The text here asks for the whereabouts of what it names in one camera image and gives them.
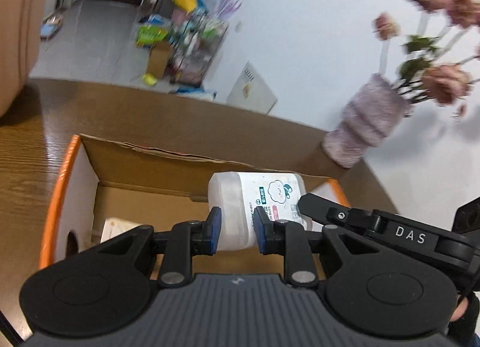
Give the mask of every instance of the wooden table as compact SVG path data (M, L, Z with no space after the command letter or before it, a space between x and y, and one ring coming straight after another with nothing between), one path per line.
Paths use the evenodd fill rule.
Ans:
M37 270L50 193L73 134L340 178L351 204L394 212L369 168L349 171L322 152L325 132L190 98L104 84L35 80L0 118L0 308L21 336L18 305ZM9 346L0 336L0 346Z

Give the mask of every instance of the floor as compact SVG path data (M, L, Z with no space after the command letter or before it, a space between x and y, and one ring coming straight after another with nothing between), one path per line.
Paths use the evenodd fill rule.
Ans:
M63 13L63 27L42 42L31 78L81 80L168 92L159 81L142 82L148 50L135 47L137 8L129 4L84 0Z

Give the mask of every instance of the person's hand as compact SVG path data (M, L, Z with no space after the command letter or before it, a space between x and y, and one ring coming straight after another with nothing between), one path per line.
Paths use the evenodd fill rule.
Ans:
M468 307L469 307L469 300L466 299L465 297L464 299L462 299L462 302L460 302L460 304L457 306L457 308L455 309L455 312L453 312L452 317L450 318L450 322L457 321L459 318L461 318L465 314L465 311L467 310Z

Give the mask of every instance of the pink furry vase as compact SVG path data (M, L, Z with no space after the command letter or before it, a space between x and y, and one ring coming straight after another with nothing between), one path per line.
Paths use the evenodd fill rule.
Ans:
M373 74L344 107L342 122L323 139L325 153L340 166L352 168L367 148L378 147L392 133L409 106L390 82Z

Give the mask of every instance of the screw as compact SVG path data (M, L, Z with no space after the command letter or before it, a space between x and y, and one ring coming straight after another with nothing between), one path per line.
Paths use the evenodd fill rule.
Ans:
M185 280L185 277L182 274L177 273L176 271L170 271L163 274L160 279L163 283L166 283L167 285L178 285Z
M292 274L292 279L297 283L313 282L316 275L310 271L296 271Z

